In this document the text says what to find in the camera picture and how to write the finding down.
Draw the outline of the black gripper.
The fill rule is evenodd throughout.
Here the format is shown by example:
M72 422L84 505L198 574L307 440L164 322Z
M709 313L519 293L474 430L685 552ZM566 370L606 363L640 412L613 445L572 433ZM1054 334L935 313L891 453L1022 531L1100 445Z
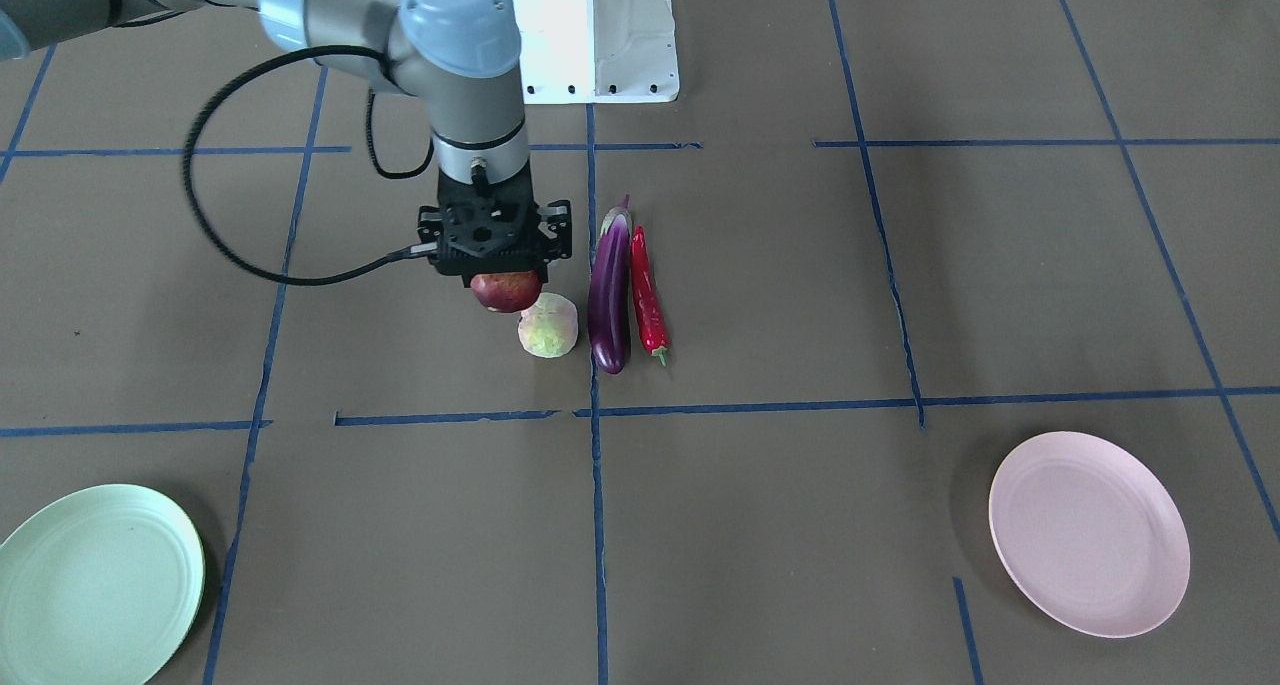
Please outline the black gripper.
M573 214L567 198L539 205L530 175L479 189L448 175L433 204L419 207L417 234L425 259L467 287L476 275L535 271L548 279L553 262L573 255Z

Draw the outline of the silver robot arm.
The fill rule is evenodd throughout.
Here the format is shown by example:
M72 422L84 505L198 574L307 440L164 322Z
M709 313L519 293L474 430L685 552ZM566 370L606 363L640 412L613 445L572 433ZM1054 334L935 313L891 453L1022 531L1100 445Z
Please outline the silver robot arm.
M5 60L151 15L204 6L256 12L280 55L214 93L180 152L180 179L200 229L224 259L256 278L324 287L425 259L470 287L477 277L506 271L547 280L548 266L572 255L570 202L541 207L532 193L513 0L1 0L1 6ZM372 93L424 102L438 184L435 202L421 207L417 245L337 275L291 278L252 265L218 236L195 192L198 140L232 93L294 61L334 67L366 79Z

